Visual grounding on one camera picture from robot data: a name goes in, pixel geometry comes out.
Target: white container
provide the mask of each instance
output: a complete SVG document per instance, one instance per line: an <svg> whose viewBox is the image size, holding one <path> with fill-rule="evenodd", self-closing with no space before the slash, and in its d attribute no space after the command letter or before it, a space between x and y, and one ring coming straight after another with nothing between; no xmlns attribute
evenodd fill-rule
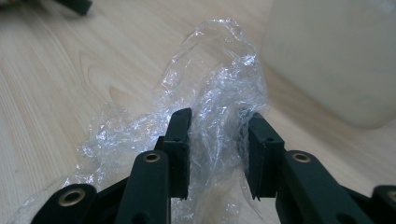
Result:
<svg viewBox="0 0 396 224"><path fill-rule="evenodd" d="M396 118L396 0L275 0L262 58L349 123Z"/></svg>

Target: black mechanical part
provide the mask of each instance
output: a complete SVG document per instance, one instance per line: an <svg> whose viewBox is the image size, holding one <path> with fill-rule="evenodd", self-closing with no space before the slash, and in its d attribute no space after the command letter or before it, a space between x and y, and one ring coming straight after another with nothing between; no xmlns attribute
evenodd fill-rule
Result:
<svg viewBox="0 0 396 224"><path fill-rule="evenodd" d="M190 126L189 108L175 112L154 150L136 157L129 178L100 193L85 184L60 189L32 223L170 223L170 198L188 194ZM282 224L396 223L396 186L379 186L372 198L343 188L313 155L286 151L260 114L249 121L248 134L252 197L276 197Z"/></svg>
<svg viewBox="0 0 396 224"><path fill-rule="evenodd" d="M70 185L55 192L35 215L33 224L92 223L96 189L87 184Z"/></svg>
<svg viewBox="0 0 396 224"><path fill-rule="evenodd" d="M373 223L313 155L288 151L280 169L292 198L279 192L276 199L294 200L304 223Z"/></svg>
<svg viewBox="0 0 396 224"><path fill-rule="evenodd" d="M88 0L55 0L56 2L64 5L83 16L86 15L90 9L92 2Z"/></svg>
<svg viewBox="0 0 396 224"><path fill-rule="evenodd" d="M255 113L248 122L248 168L245 171L250 192L255 199L276 196L276 166L285 151L285 142L262 117Z"/></svg>
<svg viewBox="0 0 396 224"><path fill-rule="evenodd" d="M172 198L187 199L190 184L190 108L173 113L165 137L159 137L155 149L169 156Z"/></svg>
<svg viewBox="0 0 396 224"><path fill-rule="evenodd" d="M169 160L160 150L139 154L126 185L116 224L170 223Z"/></svg>

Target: wood grain surface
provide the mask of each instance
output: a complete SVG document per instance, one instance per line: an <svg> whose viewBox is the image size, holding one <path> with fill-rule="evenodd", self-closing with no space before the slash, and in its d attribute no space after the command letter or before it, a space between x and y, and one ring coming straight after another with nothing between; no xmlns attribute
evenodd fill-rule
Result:
<svg viewBox="0 0 396 224"><path fill-rule="evenodd" d="M32 194L74 171L77 147L106 102L139 115L186 34L202 21L231 17L256 49L272 0L95 0L86 17L53 1L0 7L0 223ZM370 195L396 185L396 121L377 130L345 124L264 67L267 118L287 143L316 155L349 188ZM278 223L244 209L240 223Z"/></svg>

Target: clear plastic bag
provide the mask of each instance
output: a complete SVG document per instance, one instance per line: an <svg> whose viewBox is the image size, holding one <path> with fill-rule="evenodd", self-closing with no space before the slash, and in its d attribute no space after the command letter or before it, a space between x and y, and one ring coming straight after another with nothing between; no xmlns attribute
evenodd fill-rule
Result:
<svg viewBox="0 0 396 224"><path fill-rule="evenodd" d="M191 180L187 200L172 200L172 223L238 223L251 203L244 175L244 123L264 112L267 92L256 51L231 19L204 21L181 45L153 91L156 113L134 118L106 104L78 148L77 170L28 200L9 223L28 223L58 189L74 183L98 191L128 176L134 158L164 135L173 112L190 107Z"/></svg>

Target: screw hole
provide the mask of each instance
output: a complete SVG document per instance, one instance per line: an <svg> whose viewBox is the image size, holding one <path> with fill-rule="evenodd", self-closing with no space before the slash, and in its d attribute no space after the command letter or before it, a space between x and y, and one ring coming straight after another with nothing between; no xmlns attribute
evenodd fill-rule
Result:
<svg viewBox="0 0 396 224"><path fill-rule="evenodd" d="M159 159L160 159L160 155L158 155L156 153L151 153L144 157L144 160L146 162L155 162L155 161L158 161Z"/></svg>
<svg viewBox="0 0 396 224"><path fill-rule="evenodd" d="M59 198L58 204L63 207L81 202L85 197L84 189L70 189Z"/></svg>
<svg viewBox="0 0 396 224"><path fill-rule="evenodd" d="M357 223L353 217L346 215L346 214L337 214L336 217L337 217L337 220L343 224L356 224Z"/></svg>
<svg viewBox="0 0 396 224"><path fill-rule="evenodd" d="M149 223L149 215L146 213L138 213L132 218L132 224L147 224Z"/></svg>
<svg viewBox="0 0 396 224"><path fill-rule="evenodd" d="M306 155L303 154L303 153L294 153L294 154L292 155L292 157L293 157L296 161L299 161L299 162L310 162L310 161L311 161L311 158L309 158L308 156L306 156Z"/></svg>

